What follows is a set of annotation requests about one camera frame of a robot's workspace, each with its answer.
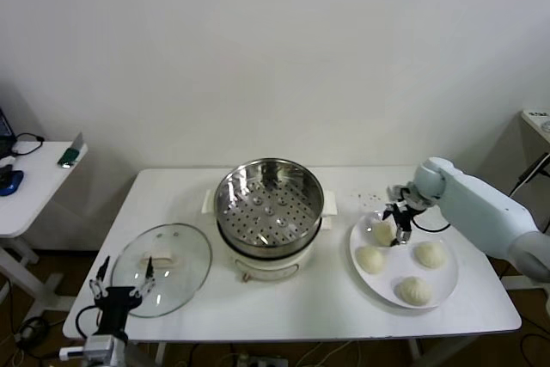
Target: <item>small white table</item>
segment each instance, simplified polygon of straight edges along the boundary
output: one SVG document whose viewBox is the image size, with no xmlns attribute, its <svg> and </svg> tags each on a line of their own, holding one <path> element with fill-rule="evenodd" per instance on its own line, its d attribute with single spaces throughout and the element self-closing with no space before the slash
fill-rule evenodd
<svg viewBox="0 0 550 367">
<path fill-rule="evenodd" d="M 130 316 L 126 332 L 131 340 L 389 339 L 475 335 L 519 328 L 520 316 L 488 259 L 454 228 L 439 235 L 455 250 L 459 281 L 452 296 L 436 309 L 410 310 L 387 303 L 356 274 L 346 250 L 351 227 L 365 212 L 382 209 L 386 187 L 408 182 L 414 169 L 312 168 L 323 187 L 336 193 L 338 216 L 332 217 L 333 227 L 317 236 L 312 260 L 292 278 L 247 284 L 242 283 L 241 274 L 229 261 L 215 218 L 201 215 L 206 191 L 215 188 L 228 170 L 144 170 L 137 176 L 90 269 L 64 324 L 64 334 L 79 338 L 76 313 L 93 303 L 88 280 L 95 277 L 108 255 L 113 263 L 137 235 L 162 223 L 178 222 L 195 225 L 208 236 L 213 251 L 210 274 L 193 300 L 181 309 L 158 318 Z M 426 214 L 430 216 L 423 221 L 425 224 L 436 228 L 444 223 L 437 209 Z M 81 327 L 85 333 L 94 332 L 94 311 L 82 315 Z M 469 340 L 459 340 L 453 349 Z M 449 348 L 443 353 L 449 355 Z"/>
<path fill-rule="evenodd" d="M 27 152 L 36 145 L 36 142 L 18 142 L 14 149 Z M 41 283 L 25 268 L 29 262 L 38 262 L 38 255 L 22 239 L 16 238 L 28 229 L 75 168 L 61 168 L 57 165 L 58 159 L 69 146 L 70 142 L 44 142 L 36 152 L 17 157 L 14 169 L 25 173 L 23 181 L 15 193 L 0 197 L 0 271 L 34 298 L 26 318 L 40 315 L 47 309 L 69 311 L 74 302 L 74 297 L 60 297 L 54 293 L 62 274 L 52 274 L 45 283 Z M 87 150 L 84 145 L 78 160 L 82 159 Z M 13 248 L 21 256 L 21 262 L 2 247 Z M 0 290 L 0 302 L 7 293 L 8 286 L 5 285 Z"/>
</svg>

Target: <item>white plate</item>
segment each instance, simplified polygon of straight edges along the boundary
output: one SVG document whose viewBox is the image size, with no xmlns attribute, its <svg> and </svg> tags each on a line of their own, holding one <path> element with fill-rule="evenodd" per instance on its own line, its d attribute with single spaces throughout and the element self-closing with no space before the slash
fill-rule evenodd
<svg viewBox="0 0 550 367">
<path fill-rule="evenodd" d="M 377 294 L 401 307 L 408 307 L 410 309 L 431 309 L 437 307 L 451 295 L 458 282 L 458 262 L 452 249 L 441 237 L 421 230 L 413 231 L 411 241 L 406 245 L 380 247 L 372 231 L 368 231 L 367 229 L 371 228 L 373 223 L 380 221 L 381 218 L 382 214 L 380 212 L 370 212 L 361 217 L 351 230 L 351 260 L 357 272 L 364 282 Z M 441 242 L 442 247 L 447 253 L 447 260 L 442 267 L 430 269 L 416 261 L 414 258 L 414 248 L 423 241 Z M 369 274 L 357 262 L 355 257 L 356 251 L 365 245 L 379 247 L 380 251 L 386 256 L 386 265 L 382 272 Z M 411 276 L 421 277 L 431 286 L 432 297 L 426 305 L 411 305 L 403 301 L 399 294 L 397 294 L 395 287 L 397 287 L 403 278 Z"/>
</svg>

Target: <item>laptop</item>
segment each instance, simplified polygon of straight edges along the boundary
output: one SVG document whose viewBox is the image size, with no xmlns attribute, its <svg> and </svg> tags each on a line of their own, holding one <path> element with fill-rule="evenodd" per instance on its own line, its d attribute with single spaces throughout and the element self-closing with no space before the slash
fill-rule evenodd
<svg viewBox="0 0 550 367">
<path fill-rule="evenodd" d="M 0 108 L 0 159 L 11 155 L 11 149 L 15 142 L 17 142 L 17 138 Z"/>
</svg>

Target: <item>white robotic arm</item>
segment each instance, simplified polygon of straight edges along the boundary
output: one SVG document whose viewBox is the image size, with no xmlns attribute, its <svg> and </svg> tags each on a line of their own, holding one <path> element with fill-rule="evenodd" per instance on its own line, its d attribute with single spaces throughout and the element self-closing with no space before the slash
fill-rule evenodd
<svg viewBox="0 0 550 367">
<path fill-rule="evenodd" d="M 393 187 L 388 208 L 398 225 L 397 242 L 410 236 L 410 221 L 438 205 L 442 215 L 478 249 L 508 260 L 530 278 L 550 281 L 550 237 L 536 227 L 525 207 L 484 181 L 464 174 L 452 162 L 430 158 L 414 181 Z"/>
</svg>

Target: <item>dumpling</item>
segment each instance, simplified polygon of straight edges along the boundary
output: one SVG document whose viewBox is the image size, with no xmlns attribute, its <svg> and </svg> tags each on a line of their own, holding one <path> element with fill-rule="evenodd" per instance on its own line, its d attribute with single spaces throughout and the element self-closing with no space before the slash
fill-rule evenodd
<svg viewBox="0 0 550 367">
<path fill-rule="evenodd" d="M 439 268 L 447 260 L 441 242 L 421 242 L 414 249 L 414 256 L 420 264 L 428 268 Z"/>
<path fill-rule="evenodd" d="M 395 239 L 397 229 L 388 221 L 381 221 L 380 223 L 375 223 L 372 226 L 372 231 L 374 232 L 375 238 L 380 245 L 383 247 L 389 247 Z"/>
<path fill-rule="evenodd" d="M 357 262 L 369 274 L 377 274 L 384 269 L 386 257 L 378 248 L 371 245 L 361 247 L 356 252 Z"/>
<path fill-rule="evenodd" d="M 426 305 L 431 300 L 431 287 L 422 278 L 407 277 L 397 285 L 401 298 L 412 305 Z"/>
</svg>

